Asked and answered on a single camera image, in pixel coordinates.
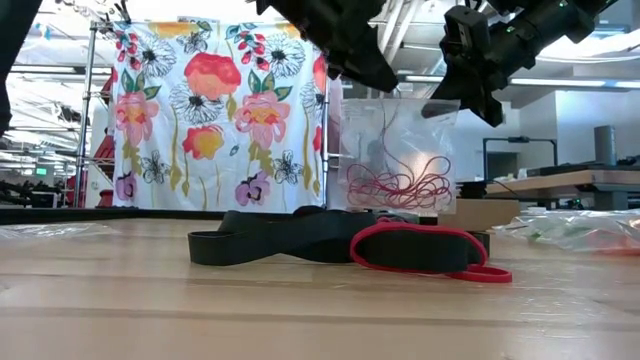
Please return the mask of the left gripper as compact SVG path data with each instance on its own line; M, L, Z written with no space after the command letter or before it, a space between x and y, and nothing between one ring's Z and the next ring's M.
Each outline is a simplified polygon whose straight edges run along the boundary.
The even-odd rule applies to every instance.
M262 15L273 8L301 36L324 50L331 79L344 77L389 93L398 85L380 51L377 30L369 25L385 0L255 0Z

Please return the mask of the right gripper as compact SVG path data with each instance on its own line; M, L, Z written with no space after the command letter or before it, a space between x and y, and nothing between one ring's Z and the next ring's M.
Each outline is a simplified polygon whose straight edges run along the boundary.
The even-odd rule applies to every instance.
M456 100L493 128L504 123L502 104L491 94L507 86L508 78L536 64L536 32L521 19L491 24L487 16L457 5L445 15L442 53L446 74L422 116L443 114L435 100Z

